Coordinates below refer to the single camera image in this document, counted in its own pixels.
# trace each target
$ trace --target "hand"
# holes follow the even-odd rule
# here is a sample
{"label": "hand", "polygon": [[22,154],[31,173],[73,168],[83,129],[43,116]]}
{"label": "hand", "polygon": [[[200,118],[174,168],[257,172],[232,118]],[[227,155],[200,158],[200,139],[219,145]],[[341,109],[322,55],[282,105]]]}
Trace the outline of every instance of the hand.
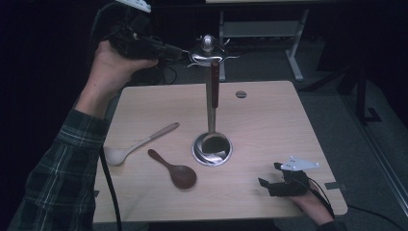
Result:
{"label": "hand", "polygon": [[[317,192],[319,191],[318,187],[316,187],[312,181],[309,183],[311,189]],[[288,196],[287,198],[299,206],[299,208],[318,226],[334,221],[333,217],[321,201],[310,191],[307,191],[304,195]]]}
{"label": "hand", "polygon": [[108,41],[99,43],[95,51],[90,75],[75,109],[103,118],[109,100],[116,96],[131,75],[140,69],[152,67],[157,60],[129,60],[120,56]]}

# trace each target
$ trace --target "table top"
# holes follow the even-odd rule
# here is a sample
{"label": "table top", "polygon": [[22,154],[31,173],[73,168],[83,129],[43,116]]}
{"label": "table top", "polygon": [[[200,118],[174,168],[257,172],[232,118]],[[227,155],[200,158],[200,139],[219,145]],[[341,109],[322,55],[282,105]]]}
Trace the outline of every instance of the table top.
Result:
{"label": "table top", "polygon": [[[238,98],[243,90],[246,98]],[[291,201],[270,197],[258,177],[283,182],[273,163],[291,156],[318,162],[306,170],[321,186],[335,182],[319,141],[289,81],[221,83],[217,131],[233,145],[231,158],[218,167],[199,164],[193,140],[207,132],[205,85],[126,88],[121,94],[105,146],[127,148],[173,122],[180,127],[110,167],[124,221],[287,218],[301,216]],[[171,164],[191,167],[197,182],[189,190],[172,184],[167,169],[148,156],[154,149]],[[94,222],[115,221],[102,167],[98,166]],[[336,215],[346,213],[340,190],[325,190]]]}

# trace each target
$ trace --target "plaid shirt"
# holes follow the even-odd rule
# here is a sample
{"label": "plaid shirt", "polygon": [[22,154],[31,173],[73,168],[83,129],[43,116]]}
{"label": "plaid shirt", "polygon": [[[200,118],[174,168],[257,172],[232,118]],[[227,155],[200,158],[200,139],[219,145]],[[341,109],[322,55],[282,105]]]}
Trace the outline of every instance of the plaid shirt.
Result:
{"label": "plaid shirt", "polygon": [[18,230],[91,230],[99,148],[109,122],[72,110],[30,173]]}

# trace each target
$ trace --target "round metal base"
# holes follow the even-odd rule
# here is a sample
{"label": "round metal base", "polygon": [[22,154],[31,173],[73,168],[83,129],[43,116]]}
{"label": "round metal base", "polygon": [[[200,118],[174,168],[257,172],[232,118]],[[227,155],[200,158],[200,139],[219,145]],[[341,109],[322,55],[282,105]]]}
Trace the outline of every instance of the round metal base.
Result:
{"label": "round metal base", "polygon": [[232,154],[232,143],[229,142],[229,148],[217,153],[204,153],[202,151],[202,142],[208,133],[203,133],[194,139],[191,146],[191,153],[194,159],[201,165],[207,167],[217,167],[227,162]]}

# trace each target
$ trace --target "person's arm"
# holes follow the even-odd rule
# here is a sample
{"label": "person's arm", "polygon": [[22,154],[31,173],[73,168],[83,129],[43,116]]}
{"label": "person's arm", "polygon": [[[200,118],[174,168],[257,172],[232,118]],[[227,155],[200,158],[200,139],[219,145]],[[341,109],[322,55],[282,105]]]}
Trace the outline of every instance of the person's arm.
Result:
{"label": "person's arm", "polygon": [[[313,182],[310,182],[311,189],[319,191]],[[318,231],[345,231],[346,228],[342,223],[336,222],[321,201],[307,191],[304,195],[289,196],[307,217],[309,217],[317,226]]]}
{"label": "person's arm", "polygon": [[98,152],[109,128],[108,102],[139,69],[107,41],[95,52],[89,80],[51,148],[30,173],[17,230],[91,230]]}

